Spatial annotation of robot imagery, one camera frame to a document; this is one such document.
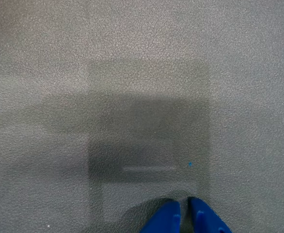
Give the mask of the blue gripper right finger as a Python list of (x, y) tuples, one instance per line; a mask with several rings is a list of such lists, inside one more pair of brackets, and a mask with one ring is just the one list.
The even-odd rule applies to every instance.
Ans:
[(190, 197), (189, 208), (195, 233), (232, 233), (224, 221), (203, 200)]

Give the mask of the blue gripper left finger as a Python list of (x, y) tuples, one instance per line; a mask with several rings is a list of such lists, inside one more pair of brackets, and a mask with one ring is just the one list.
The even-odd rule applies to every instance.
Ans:
[(177, 201), (163, 204), (140, 230), (141, 233), (179, 233), (181, 212)]

